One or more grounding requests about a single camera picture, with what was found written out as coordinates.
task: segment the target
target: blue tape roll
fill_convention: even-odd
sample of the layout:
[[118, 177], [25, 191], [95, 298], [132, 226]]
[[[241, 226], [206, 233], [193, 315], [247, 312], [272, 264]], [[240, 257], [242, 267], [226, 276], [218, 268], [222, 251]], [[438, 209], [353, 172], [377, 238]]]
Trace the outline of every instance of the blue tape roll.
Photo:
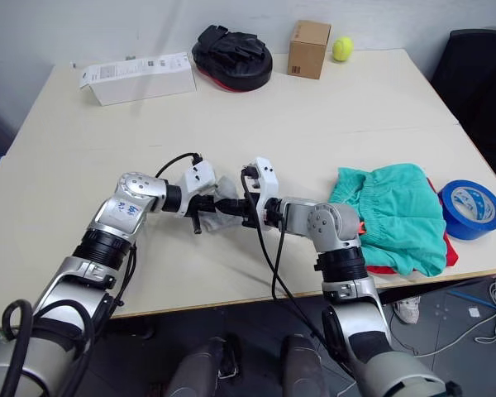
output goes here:
[[469, 180], [454, 180], [439, 192], [446, 232], [474, 240], [496, 229], [496, 196]]

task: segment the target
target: floor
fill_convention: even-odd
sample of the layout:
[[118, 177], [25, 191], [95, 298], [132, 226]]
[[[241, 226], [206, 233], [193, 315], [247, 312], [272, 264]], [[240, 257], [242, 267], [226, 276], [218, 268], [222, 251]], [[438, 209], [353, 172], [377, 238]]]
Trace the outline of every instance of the floor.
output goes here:
[[[489, 300], [487, 288], [491, 279], [456, 290]], [[471, 325], [494, 313], [481, 304], [473, 304], [449, 294], [449, 289], [422, 296], [420, 318], [416, 325], [404, 325], [395, 316], [393, 334], [418, 353], [433, 352], [461, 335]], [[311, 319], [321, 327], [320, 312], [326, 304], [321, 297], [301, 299]], [[477, 307], [480, 318], [472, 318], [469, 308]], [[391, 307], [385, 306], [388, 321]], [[282, 339], [291, 333], [308, 335], [308, 330], [288, 312], [271, 302], [239, 304], [215, 309], [167, 313], [148, 318], [114, 321], [114, 329], [129, 327], [144, 333], [155, 329], [155, 335], [131, 336], [112, 331], [99, 341], [88, 374], [80, 386], [79, 396], [146, 396], [150, 385], [159, 389], [173, 375], [177, 364], [191, 349], [216, 335], [233, 332], [243, 349], [243, 375], [219, 382], [217, 396], [280, 396], [279, 352]], [[475, 336], [487, 336], [494, 321], [482, 325], [452, 348], [421, 360], [443, 380], [462, 386], [464, 397], [496, 396], [496, 344], [481, 345]], [[350, 384], [349, 378], [320, 347], [326, 382], [331, 395]], [[398, 342], [393, 346], [407, 350]], [[356, 387], [346, 397], [359, 396]]]

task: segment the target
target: wall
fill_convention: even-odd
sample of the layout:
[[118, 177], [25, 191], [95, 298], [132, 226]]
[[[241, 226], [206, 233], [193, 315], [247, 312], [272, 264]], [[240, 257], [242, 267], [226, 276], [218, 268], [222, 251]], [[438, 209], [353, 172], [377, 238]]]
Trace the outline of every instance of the wall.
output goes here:
[[496, 26], [496, 0], [0, 0], [0, 125], [16, 133], [52, 65], [190, 50], [211, 23], [283, 53], [298, 19], [359, 50], [403, 47], [430, 77], [449, 31]]

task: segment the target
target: white sneaker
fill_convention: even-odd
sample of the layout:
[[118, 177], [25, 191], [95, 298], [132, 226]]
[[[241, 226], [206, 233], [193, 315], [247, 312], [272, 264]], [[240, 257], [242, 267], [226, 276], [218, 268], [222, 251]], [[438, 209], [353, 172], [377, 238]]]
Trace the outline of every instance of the white sneaker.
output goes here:
[[393, 310], [406, 324], [415, 324], [419, 319], [419, 302], [421, 302], [420, 296], [399, 300], [393, 304]]

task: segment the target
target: tennis ball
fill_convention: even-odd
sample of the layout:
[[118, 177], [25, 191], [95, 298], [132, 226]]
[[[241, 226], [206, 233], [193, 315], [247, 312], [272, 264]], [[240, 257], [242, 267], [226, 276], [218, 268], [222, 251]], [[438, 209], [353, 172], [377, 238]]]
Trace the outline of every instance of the tennis ball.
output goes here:
[[350, 37], [338, 37], [332, 45], [332, 57], [335, 60], [348, 60], [355, 46]]

